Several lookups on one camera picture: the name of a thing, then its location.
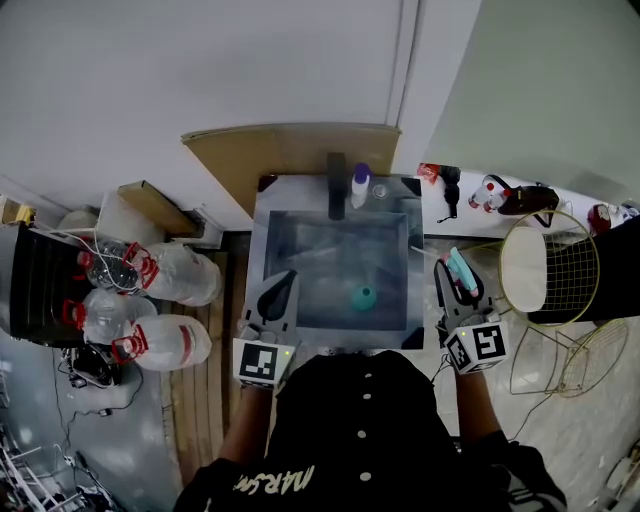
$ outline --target person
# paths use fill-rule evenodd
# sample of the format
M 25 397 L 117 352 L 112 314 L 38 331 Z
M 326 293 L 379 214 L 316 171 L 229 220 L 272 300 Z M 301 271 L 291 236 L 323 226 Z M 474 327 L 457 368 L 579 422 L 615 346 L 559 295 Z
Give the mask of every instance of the person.
M 278 393 L 266 457 L 272 392 L 242 390 L 219 458 L 198 470 L 175 510 L 350 501 L 566 510 L 540 453 L 507 441 L 483 374 L 456 374 L 456 390 L 460 450 L 437 414 L 432 382 L 401 354 L 316 356 Z

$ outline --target black bag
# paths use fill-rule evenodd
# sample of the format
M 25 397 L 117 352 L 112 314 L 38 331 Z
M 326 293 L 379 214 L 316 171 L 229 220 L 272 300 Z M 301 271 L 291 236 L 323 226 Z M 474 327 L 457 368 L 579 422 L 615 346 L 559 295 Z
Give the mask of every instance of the black bag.
M 500 176 L 495 174 L 487 174 L 486 178 L 491 178 L 505 190 L 511 191 L 511 195 L 507 196 L 504 204 L 498 208 L 498 213 L 502 215 L 526 215 L 540 210 L 555 210 L 560 203 L 558 194 L 542 183 L 512 188 Z M 547 221 L 544 221 L 538 214 L 534 215 L 534 217 L 545 228 L 551 227 L 553 213 L 549 214 Z

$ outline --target faucet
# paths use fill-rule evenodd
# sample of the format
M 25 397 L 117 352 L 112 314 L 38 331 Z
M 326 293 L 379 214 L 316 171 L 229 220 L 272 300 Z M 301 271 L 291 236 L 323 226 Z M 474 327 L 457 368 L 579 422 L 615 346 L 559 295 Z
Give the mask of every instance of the faucet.
M 327 179 L 329 184 L 329 218 L 344 219 L 347 199 L 347 159 L 344 153 L 327 153 Z

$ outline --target stainless steel sink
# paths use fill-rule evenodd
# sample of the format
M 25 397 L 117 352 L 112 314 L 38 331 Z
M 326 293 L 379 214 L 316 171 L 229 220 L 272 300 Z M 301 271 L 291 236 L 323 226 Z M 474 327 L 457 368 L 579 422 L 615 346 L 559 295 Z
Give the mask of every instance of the stainless steel sink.
M 374 196 L 374 187 L 381 192 Z M 399 349 L 424 318 L 418 180 L 374 177 L 364 206 L 328 216 L 326 176 L 279 176 L 258 193 L 247 293 L 284 270 L 300 276 L 304 344 L 348 351 Z
M 402 213 L 274 211 L 264 278 L 298 272 L 298 327 L 404 331 L 407 239 Z

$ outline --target black shirt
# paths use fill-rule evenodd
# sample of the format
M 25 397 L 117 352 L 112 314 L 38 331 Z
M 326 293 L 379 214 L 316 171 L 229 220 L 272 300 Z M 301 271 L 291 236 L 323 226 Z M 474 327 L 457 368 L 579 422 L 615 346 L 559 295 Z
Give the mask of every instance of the black shirt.
M 198 471 L 175 510 L 387 500 L 426 510 L 566 509 L 539 452 L 502 432 L 459 454 L 431 382 L 395 352 L 317 356 L 277 399 L 263 463 L 216 460 Z

